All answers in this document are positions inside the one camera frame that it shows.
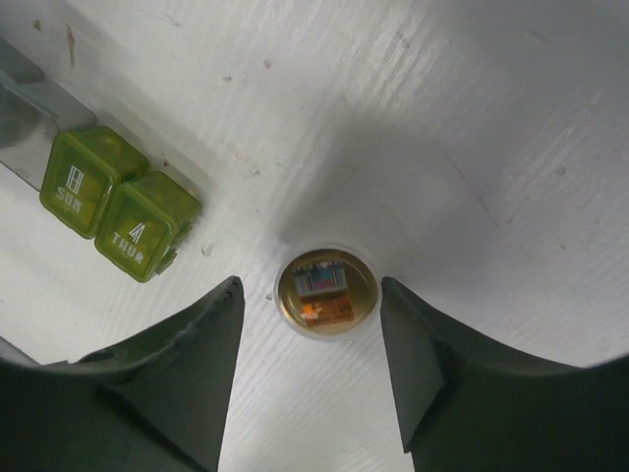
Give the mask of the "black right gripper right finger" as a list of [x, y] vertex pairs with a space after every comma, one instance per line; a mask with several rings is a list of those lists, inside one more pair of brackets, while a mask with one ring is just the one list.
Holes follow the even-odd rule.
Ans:
[[380, 320], [401, 441], [418, 471], [624, 471], [628, 360], [579, 368], [449, 317], [398, 280]]

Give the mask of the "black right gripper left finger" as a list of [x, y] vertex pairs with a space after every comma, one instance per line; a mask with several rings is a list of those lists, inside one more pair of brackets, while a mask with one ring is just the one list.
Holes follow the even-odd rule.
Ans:
[[188, 308], [76, 362], [1, 345], [5, 471], [214, 471], [245, 313], [231, 276]]

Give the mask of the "weekly pill organizer strip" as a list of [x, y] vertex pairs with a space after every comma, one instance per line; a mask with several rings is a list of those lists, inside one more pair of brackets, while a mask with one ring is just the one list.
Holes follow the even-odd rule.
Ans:
[[43, 207], [137, 282], [170, 267], [201, 213], [193, 191], [7, 40], [1, 42], [1, 162]]

